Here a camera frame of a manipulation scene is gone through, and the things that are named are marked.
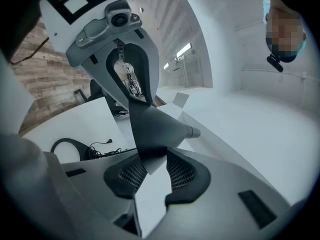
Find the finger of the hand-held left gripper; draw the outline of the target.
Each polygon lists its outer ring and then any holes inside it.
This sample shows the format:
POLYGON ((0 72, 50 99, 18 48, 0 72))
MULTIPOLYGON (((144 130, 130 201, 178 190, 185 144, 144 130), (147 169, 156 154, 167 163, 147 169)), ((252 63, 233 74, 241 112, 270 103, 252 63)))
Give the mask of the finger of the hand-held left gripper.
POLYGON ((160 78, 157 46, 143 29, 123 34, 117 38, 117 44, 123 45, 123 61, 133 67, 145 101, 153 104, 160 78))
POLYGON ((129 92, 114 70, 114 65, 119 59, 119 51, 116 42, 124 44, 132 40, 126 37, 113 38, 95 44, 89 51, 91 57, 82 63, 86 72, 124 108, 129 107, 129 92))

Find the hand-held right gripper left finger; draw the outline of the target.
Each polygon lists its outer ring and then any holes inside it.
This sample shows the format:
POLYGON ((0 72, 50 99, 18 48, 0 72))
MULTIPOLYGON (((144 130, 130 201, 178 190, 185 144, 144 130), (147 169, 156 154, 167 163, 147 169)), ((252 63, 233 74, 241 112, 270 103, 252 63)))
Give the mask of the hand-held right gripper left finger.
POLYGON ((135 194, 147 172, 136 151, 61 164, 45 153, 57 195, 78 240, 140 240, 135 194))

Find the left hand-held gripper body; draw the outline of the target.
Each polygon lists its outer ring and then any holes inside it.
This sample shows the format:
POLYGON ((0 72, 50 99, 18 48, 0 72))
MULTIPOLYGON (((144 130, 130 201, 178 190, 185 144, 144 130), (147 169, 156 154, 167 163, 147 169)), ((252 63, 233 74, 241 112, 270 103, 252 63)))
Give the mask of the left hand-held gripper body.
MULTIPOLYGON (((72 67, 82 67, 94 45, 140 29, 129 1, 41 0, 39 5, 54 50, 64 53, 72 67)), ((117 48, 123 58, 124 46, 117 48)))

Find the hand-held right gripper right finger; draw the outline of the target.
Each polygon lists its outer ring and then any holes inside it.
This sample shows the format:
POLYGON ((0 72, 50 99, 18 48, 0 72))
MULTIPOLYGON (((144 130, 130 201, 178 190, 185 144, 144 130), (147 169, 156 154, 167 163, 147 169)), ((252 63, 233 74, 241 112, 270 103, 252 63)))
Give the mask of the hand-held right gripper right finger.
POLYGON ((282 195, 231 162, 167 150, 172 192, 150 240, 248 240, 289 208, 282 195))

